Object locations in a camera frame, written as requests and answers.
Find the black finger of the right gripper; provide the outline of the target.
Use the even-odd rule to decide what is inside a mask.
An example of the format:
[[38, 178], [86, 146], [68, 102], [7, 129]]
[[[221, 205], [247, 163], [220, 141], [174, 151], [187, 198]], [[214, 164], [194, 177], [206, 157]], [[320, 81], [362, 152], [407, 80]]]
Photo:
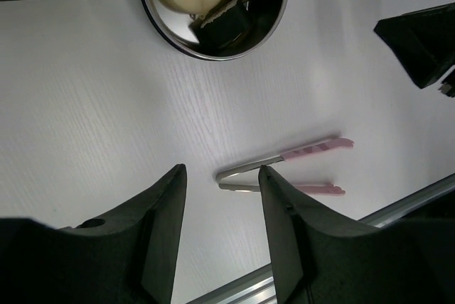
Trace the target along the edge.
[[435, 6], [378, 21], [374, 32], [395, 54], [411, 81], [454, 96], [454, 4]]

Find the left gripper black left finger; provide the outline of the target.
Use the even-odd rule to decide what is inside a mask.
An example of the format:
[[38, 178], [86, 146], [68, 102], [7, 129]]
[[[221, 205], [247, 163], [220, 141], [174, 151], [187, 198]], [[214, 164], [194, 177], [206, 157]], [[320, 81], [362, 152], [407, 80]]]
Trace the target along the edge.
[[170, 303], [186, 187], [178, 164], [77, 227], [2, 219], [1, 302]]

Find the steel tongs with pink tips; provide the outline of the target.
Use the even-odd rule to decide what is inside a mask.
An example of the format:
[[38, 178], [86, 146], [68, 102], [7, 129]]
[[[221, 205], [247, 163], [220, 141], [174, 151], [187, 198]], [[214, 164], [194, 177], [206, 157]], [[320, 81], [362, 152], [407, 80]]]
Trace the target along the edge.
[[[309, 143], [304, 146], [293, 148], [292, 150], [285, 151], [261, 161], [255, 161], [221, 171], [215, 176], [215, 181], [221, 190], [228, 190], [232, 192], [259, 192], [260, 188], [258, 185], [227, 183], [226, 180], [236, 175], [258, 170], [263, 165], [288, 163], [290, 161], [316, 156], [318, 154], [327, 153], [337, 149], [352, 149], [354, 145], [354, 141], [344, 137], [327, 138], [319, 142]], [[320, 185], [294, 185], [294, 187], [307, 195], [341, 197], [346, 194], [345, 190], [332, 183]]]

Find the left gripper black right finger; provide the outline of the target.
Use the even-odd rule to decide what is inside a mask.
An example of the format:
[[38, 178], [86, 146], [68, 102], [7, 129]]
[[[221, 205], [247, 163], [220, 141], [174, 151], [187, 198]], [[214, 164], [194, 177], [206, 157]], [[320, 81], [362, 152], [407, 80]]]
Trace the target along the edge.
[[377, 228], [259, 170], [279, 303], [453, 303], [454, 220], [401, 219]]

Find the green sushi roll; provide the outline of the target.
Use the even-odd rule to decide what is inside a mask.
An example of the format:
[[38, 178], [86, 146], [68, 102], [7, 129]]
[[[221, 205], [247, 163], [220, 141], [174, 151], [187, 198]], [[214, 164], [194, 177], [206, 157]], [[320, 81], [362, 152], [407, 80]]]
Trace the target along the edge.
[[189, 28], [205, 47], [223, 48], [250, 30], [253, 19], [241, 0], [229, 0]]

